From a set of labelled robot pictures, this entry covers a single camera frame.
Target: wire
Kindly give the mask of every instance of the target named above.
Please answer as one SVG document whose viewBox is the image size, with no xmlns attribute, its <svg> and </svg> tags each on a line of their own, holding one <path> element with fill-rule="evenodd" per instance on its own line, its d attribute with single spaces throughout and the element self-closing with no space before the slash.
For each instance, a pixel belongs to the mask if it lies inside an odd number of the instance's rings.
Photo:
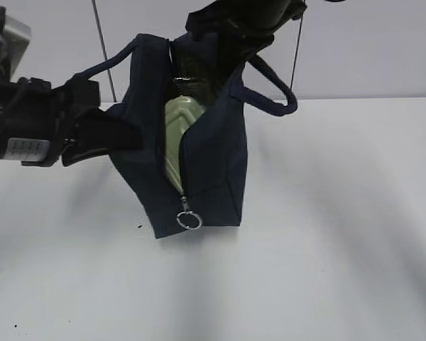
<svg viewBox="0 0 426 341">
<path fill-rule="evenodd" d="M 98 8 L 96 0 L 92 0 L 93 12 L 94 12 L 94 20 L 97 23 L 97 29 L 99 33 L 99 41 L 101 42 L 102 55 L 104 56 L 104 61 L 108 60 L 107 52 L 106 52 L 106 44 L 104 42 L 104 36 L 102 34 L 101 23 L 99 22 Z M 112 80 L 111 70 L 107 70 L 107 77 L 109 78 L 109 84 L 111 86 L 112 98 L 114 102 L 116 102 L 116 94 L 114 88 L 114 81 Z"/>
<path fill-rule="evenodd" d="M 300 50 L 300 42 L 301 42 L 301 33 L 303 28 L 303 19 L 305 18 L 305 14 L 303 13 L 301 15 L 300 19 L 300 27 L 298 28 L 298 37 L 297 37 L 297 48 L 295 50 L 295 59 L 293 60 L 293 68 L 292 68 L 292 79 L 290 80 L 290 88 L 293 88 L 293 81 L 295 79 L 295 69 L 297 67 L 297 60 L 298 60 L 298 52 Z"/>
</svg>

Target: robotic arm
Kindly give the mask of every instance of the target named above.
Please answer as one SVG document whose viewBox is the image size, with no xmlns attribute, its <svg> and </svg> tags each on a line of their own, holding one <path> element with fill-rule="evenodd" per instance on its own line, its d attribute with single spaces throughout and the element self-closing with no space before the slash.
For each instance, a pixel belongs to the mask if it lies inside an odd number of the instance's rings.
<svg viewBox="0 0 426 341">
<path fill-rule="evenodd" d="M 216 71 L 226 77 L 305 9 L 303 0 L 218 0 L 190 13 L 186 29 L 194 40 L 219 35 Z M 73 77 L 51 89 L 36 78 L 10 81 L 30 39 L 30 28 L 0 7 L 0 159 L 50 167 L 61 157 L 70 166 L 113 151 L 139 150 L 141 132 L 99 109 L 97 82 Z"/>
</svg>

